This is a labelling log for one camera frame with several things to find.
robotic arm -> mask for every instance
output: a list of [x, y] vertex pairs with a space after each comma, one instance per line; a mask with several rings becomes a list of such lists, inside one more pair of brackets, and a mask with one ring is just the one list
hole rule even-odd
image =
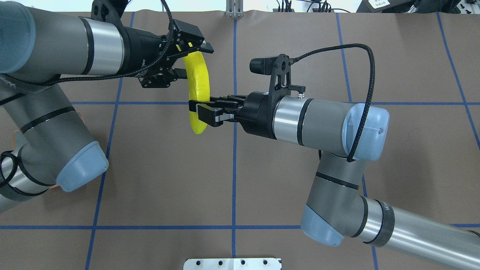
[[213, 52], [198, 27], [173, 20], [169, 11], [165, 36], [124, 27], [126, 5], [95, 0], [91, 18], [80, 18], [0, 2], [0, 106], [28, 141], [1, 155], [0, 213], [54, 184], [72, 191], [107, 170], [99, 143], [57, 83], [130, 76], [144, 88], [166, 88], [187, 78], [172, 68], [177, 59]]
[[[1, 154], [0, 213], [54, 184], [74, 190], [108, 167], [57, 83], [130, 76], [142, 87], [169, 87], [186, 78], [184, 70], [172, 68], [176, 59], [213, 52], [198, 27], [173, 20], [165, 3], [168, 35], [124, 27], [120, 17], [126, 4], [95, 0], [91, 18], [79, 18], [0, 2], [0, 106], [28, 141]], [[305, 87], [290, 83], [291, 65], [308, 55], [253, 59], [252, 72], [271, 76], [268, 92], [190, 100], [189, 110], [211, 126], [238, 122], [249, 134], [324, 152], [301, 221], [312, 239], [337, 246], [344, 236], [355, 237], [452, 268], [480, 270], [480, 234], [358, 195], [367, 161], [377, 160], [383, 150], [388, 112], [370, 107], [372, 76], [365, 104], [305, 98]], [[369, 57], [373, 70], [371, 51]]]
[[[253, 59], [250, 71], [271, 76], [268, 92], [211, 97], [210, 102], [190, 100], [189, 109], [211, 126], [238, 122], [249, 134], [323, 150], [300, 226], [313, 240], [338, 246], [349, 236], [451, 268], [480, 270], [479, 233], [358, 194], [367, 161], [379, 159], [383, 150], [389, 114], [381, 108], [368, 108], [369, 98], [366, 104], [356, 105], [305, 98], [304, 86], [290, 84], [290, 66], [299, 58], [281, 54]], [[296, 98], [291, 91], [298, 92]]]

light blue joint cap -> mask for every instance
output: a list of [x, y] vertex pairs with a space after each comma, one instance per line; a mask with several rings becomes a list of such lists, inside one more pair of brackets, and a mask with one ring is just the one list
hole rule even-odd
[[27, 63], [35, 44], [35, 22], [22, 4], [0, 2], [0, 73], [15, 72]]
[[[352, 149], [364, 107], [363, 103], [355, 104], [348, 111], [343, 122], [342, 142], [346, 154], [350, 153]], [[355, 160], [375, 161], [380, 158], [384, 149], [389, 120], [390, 114], [387, 110], [370, 107], [357, 150], [353, 156]]]
[[324, 245], [338, 246], [343, 240], [343, 235], [324, 221], [308, 205], [305, 205], [300, 228], [308, 237]]
[[80, 150], [57, 176], [57, 185], [73, 191], [107, 171], [108, 160], [97, 141]]

yellow banana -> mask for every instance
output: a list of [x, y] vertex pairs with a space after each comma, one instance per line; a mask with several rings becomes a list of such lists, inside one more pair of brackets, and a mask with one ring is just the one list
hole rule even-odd
[[[196, 51], [183, 57], [188, 78], [189, 100], [210, 101], [210, 80], [204, 56]], [[201, 134], [207, 124], [198, 120], [198, 114], [190, 111], [190, 126], [195, 134]]]

blue tape line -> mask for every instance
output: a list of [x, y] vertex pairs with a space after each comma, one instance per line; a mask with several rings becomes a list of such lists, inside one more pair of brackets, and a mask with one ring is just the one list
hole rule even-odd
[[232, 258], [237, 257], [237, 245], [236, 241], [237, 240], [237, 231], [232, 228]]
[[237, 230], [299, 230], [300, 225], [237, 225]]
[[455, 227], [458, 227], [458, 228], [480, 228], [480, 223], [470, 223], [470, 224], [467, 224], [467, 223], [454, 223], [454, 224], [451, 224], [452, 226], [455, 226]]
[[[480, 228], [480, 223], [453, 223], [457, 228]], [[95, 230], [299, 230], [300, 225], [104, 225]], [[91, 230], [93, 226], [0, 225], [0, 230]]]
[[237, 19], [233, 20], [233, 94], [237, 94]]
[[69, 225], [0, 225], [0, 230], [91, 230], [92, 226]]
[[73, 105], [115, 105], [114, 101], [71, 101]]
[[[237, 94], [237, 19], [233, 20], [233, 94]], [[236, 251], [237, 224], [237, 123], [233, 124], [233, 159], [232, 159], [232, 258]]]
[[97, 226], [97, 230], [231, 230], [230, 225], [186, 225], [186, 226]]
[[[135, 12], [132, 12], [132, 16], [130, 18], [130, 27], [133, 25], [134, 18], [135, 18]], [[115, 130], [115, 121], [117, 120], [117, 111], [118, 111], [118, 107], [119, 107], [122, 83], [123, 83], [123, 78], [120, 78], [119, 87], [118, 87], [118, 90], [117, 90], [117, 96], [115, 98], [115, 108], [113, 109], [112, 124], [110, 126], [110, 134], [108, 136], [107, 150], [105, 152], [105, 157], [107, 159], [110, 157], [110, 149], [111, 149], [111, 145], [112, 145], [113, 131]], [[88, 253], [87, 253], [87, 259], [86, 259], [86, 262], [85, 262], [85, 270], [88, 270], [90, 268], [90, 259], [92, 257], [93, 243], [95, 241], [96, 224], [98, 222], [98, 213], [100, 211], [100, 203], [102, 201], [103, 186], [104, 186], [104, 183], [105, 183], [105, 176], [106, 175], [107, 175], [107, 172], [102, 174], [102, 179], [100, 180], [100, 187], [98, 189], [98, 197], [97, 197], [97, 200], [96, 200], [95, 215], [94, 215], [94, 219], [93, 219], [92, 233], [90, 235], [90, 243], [88, 245]]]
[[448, 48], [447, 39], [445, 37], [444, 27], [442, 25], [442, 20], [440, 18], [439, 12], [437, 12], [437, 19], [438, 19], [438, 25], [440, 26], [440, 32], [442, 33], [442, 38], [444, 40], [444, 45], [445, 45], [445, 50], [447, 52], [448, 60], [450, 61], [450, 65], [452, 66], [452, 71], [453, 71], [453, 74], [455, 75], [456, 84], [458, 85], [458, 90], [460, 91], [460, 95], [462, 96], [462, 100], [465, 105], [465, 110], [467, 111], [468, 120], [470, 121], [470, 126], [472, 127], [473, 135], [475, 136], [475, 140], [477, 141], [477, 146], [480, 150], [480, 139], [477, 133], [477, 129], [475, 128], [472, 115], [470, 114], [470, 109], [468, 108], [467, 100], [465, 99], [465, 94], [463, 92], [462, 85], [460, 84], [460, 79], [458, 78], [455, 65], [453, 64], [452, 55], [450, 54], [450, 49]]
[[361, 184], [363, 186], [363, 196], [366, 198], [368, 197], [368, 194], [367, 194], [367, 184], [365, 183], [365, 175], [361, 177]]
[[[343, 38], [342, 38], [342, 28], [340, 27], [340, 16], [338, 13], [336, 15], [336, 27], [338, 29], [338, 38], [340, 39], [340, 45], [343, 45]], [[347, 60], [345, 59], [345, 50], [342, 49], [342, 61], [343, 61], [343, 73], [345, 74], [345, 83], [347, 84], [347, 94], [348, 94], [348, 101], [352, 102], [352, 93], [350, 91], [350, 80], [348, 79], [348, 70], [347, 70]]]
[[90, 244], [88, 245], [88, 253], [87, 253], [87, 260], [85, 262], [85, 270], [90, 268], [90, 259], [92, 258], [92, 250], [93, 250], [93, 241], [95, 240], [95, 229], [92, 229], [92, 234], [90, 235]]
[[135, 18], [135, 12], [132, 12], [132, 16], [130, 17], [130, 28], [133, 27], [133, 20]]
[[373, 255], [373, 267], [375, 270], [378, 270], [378, 261], [377, 261], [377, 250], [372, 246], [372, 255]]

black band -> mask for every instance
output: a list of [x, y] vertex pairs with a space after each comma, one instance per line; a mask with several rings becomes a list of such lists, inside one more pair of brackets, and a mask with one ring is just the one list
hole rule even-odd
[[307, 101], [303, 104], [303, 107], [301, 108], [301, 111], [300, 111], [299, 124], [297, 126], [297, 141], [301, 146], [303, 146], [303, 141], [301, 139], [301, 132], [303, 129], [303, 120], [305, 119], [305, 112], [308, 109], [308, 105], [310, 105], [310, 102], [312, 100], [313, 100], [312, 98], [307, 99]]
[[82, 20], [82, 23], [85, 26], [85, 30], [87, 32], [87, 41], [88, 41], [87, 65], [85, 66], [85, 69], [82, 72], [82, 75], [86, 75], [92, 69], [93, 58], [95, 56], [95, 43], [94, 43], [94, 40], [93, 40], [92, 27], [90, 26], [90, 24], [88, 23], [88, 21], [85, 18], [80, 17], [80, 20]]
[[480, 233], [476, 232], [476, 231], [471, 231], [471, 230], [468, 230], [469, 232], [472, 232], [474, 234], [476, 234], [478, 237], [480, 237]]
[[381, 247], [384, 246], [392, 237], [393, 229], [395, 227], [395, 213], [393, 207], [386, 202], [375, 200], [382, 207], [382, 225], [378, 231], [377, 236], [370, 242], [364, 242], [365, 244], [371, 244], [372, 246]]
[[356, 185], [356, 184], [352, 184], [352, 183], [349, 183], [349, 182], [345, 182], [343, 180], [340, 180], [340, 179], [337, 179], [335, 177], [332, 177], [332, 176], [329, 176], [329, 175], [326, 175], [326, 174], [323, 174], [321, 172], [317, 172], [315, 174], [316, 176], [320, 177], [320, 178], [323, 178], [325, 180], [328, 180], [330, 182], [333, 182], [335, 184], [340, 184], [340, 185], [343, 185], [343, 186], [346, 186], [346, 187], [349, 187], [349, 188], [353, 188], [353, 189], [356, 189], [358, 190], [360, 188], [360, 186]]
[[[10, 158], [12, 160], [12, 170], [8, 174], [7, 177], [3, 175], [3, 170], [1, 169], [1, 164], [5, 158]], [[18, 159], [17, 157], [12, 154], [12, 151], [5, 151], [1, 154], [0, 156], [0, 187], [3, 187], [4, 185], [8, 184], [13, 177], [15, 176], [15, 173], [17, 172], [18, 168]]]
[[45, 183], [42, 183], [40, 182], [39, 180], [35, 179], [35, 177], [33, 177], [31, 174], [29, 174], [27, 172], [27, 169], [25, 168], [25, 165], [24, 163], [22, 162], [22, 151], [23, 151], [23, 147], [20, 148], [20, 150], [18, 151], [18, 167], [20, 168], [20, 170], [24, 173], [24, 175], [30, 180], [32, 181], [33, 183], [37, 184], [37, 185], [42, 185], [42, 186], [53, 186], [52, 184], [45, 184]]
[[44, 194], [45, 192], [47, 192], [48, 188], [42, 192], [39, 192], [39, 193], [26, 193], [26, 192], [23, 192], [21, 191], [20, 189], [16, 188], [16, 187], [13, 187], [11, 185], [9, 185], [10, 188], [12, 188], [13, 191], [15, 191], [16, 193], [22, 195], [22, 196], [26, 196], [26, 197], [35, 197], [35, 196], [38, 196], [38, 195], [42, 195]]
[[0, 106], [3, 106], [3, 105], [5, 105], [5, 104], [7, 104], [7, 103], [9, 103], [9, 102], [11, 102], [11, 101], [14, 101], [14, 100], [16, 100], [17, 98], [21, 98], [21, 97], [23, 97], [23, 96], [25, 96], [25, 94], [18, 93], [18, 94], [15, 94], [15, 95], [11, 96], [11, 97], [6, 98], [6, 99], [2, 99], [2, 100], [0, 100]]
[[352, 236], [352, 238], [355, 238], [360, 235], [361, 232], [363, 232], [363, 229], [365, 229], [365, 225], [367, 224], [367, 219], [368, 219], [368, 203], [367, 200], [363, 197], [360, 196], [361, 199], [363, 200], [363, 220], [361, 222], [361, 226], [359, 230], [357, 231], [356, 234]]
[[12, 200], [12, 201], [17, 201], [17, 202], [25, 202], [31, 199], [30, 196], [23, 196], [16, 191], [13, 190], [12, 186], [9, 184], [0, 187], [0, 195], [4, 196], [5, 198]]
[[33, 128], [33, 127], [35, 127], [35, 126], [37, 126], [37, 125], [39, 125], [39, 124], [47, 121], [47, 120], [50, 120], [50, 119], [52, 119], [52, 118], [54, 118], [54, 117], [56, 117], [56, 116], [59, 116], [59, 115], [61, 115], [61, 114], [64, 114], [64, 113], [67, 113], [67, 112], [70, 112], [70, 111], [75, 111], [75, 108], [72, 107], [72, 106], [69, 106], [69, 107], [65, 107], [65, 108], [62, 108], [62, 109], [54, 110], [54, 111], [49, 112], [49, 113], [47, 113], [47, 114], [45, 114], [45, 115], [43, 115], [43, 116], [38, 117], [37, 119], [31, 121], [30, 123], [24, 125], [24, 126], [20, 129], [20, 131], [21, 131], [22, 133], [25, 133], [27, 130], [29, 130], [29, 129], [31, 129], [31, 128]]

